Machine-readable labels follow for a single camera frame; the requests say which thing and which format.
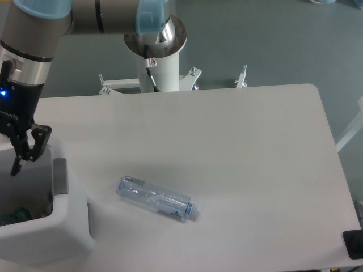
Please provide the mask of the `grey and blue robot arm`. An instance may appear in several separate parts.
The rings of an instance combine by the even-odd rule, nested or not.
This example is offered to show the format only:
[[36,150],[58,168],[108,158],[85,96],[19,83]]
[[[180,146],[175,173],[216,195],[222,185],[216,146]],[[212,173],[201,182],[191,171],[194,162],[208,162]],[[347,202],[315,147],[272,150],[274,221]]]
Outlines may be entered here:
[[59,40],[91,33],[122,34],[144,63],[173,56],[187,41],[168,1],[11,1],[1,35],[1,134],[15,151],[12,176],[50,138],[34,114]]

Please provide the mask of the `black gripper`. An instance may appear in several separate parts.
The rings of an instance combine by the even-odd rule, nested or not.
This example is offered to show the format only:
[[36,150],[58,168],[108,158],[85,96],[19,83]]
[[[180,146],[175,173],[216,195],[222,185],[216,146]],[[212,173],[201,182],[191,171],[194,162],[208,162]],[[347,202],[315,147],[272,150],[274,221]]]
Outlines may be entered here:
[[[1,79],[1,134],[8,137],[15,150],[10,172],[16,176],[20,161],[35,162],[44,152],[52,133],[48,125],[34,123],[34,114],[44,85],[23,85]],[[34,145],[29,146],[26,131],[31,131]]]

